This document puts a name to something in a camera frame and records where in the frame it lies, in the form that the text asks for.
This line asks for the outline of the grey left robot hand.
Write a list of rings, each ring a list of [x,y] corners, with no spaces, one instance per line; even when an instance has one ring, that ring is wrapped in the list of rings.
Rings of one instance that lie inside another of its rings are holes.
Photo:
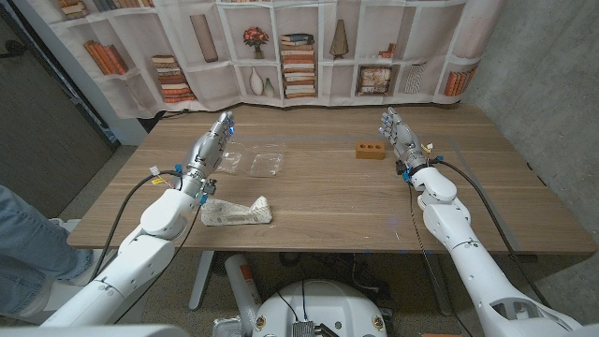
[[[195,141],[183,160],[187,174],[202,179],[218,168],[226,144],[234,134],[234,124],[232,111],[220,114],[211,129]]]

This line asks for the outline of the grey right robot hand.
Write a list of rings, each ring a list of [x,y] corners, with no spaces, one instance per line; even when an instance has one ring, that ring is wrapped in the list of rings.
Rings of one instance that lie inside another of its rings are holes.
[[[385,138],[388,138],[397,159],[407,169],[426,164],[425,155],[416,134],[392,107],[382,114],[381,121],[382,125],[379,127],[379,131]]]

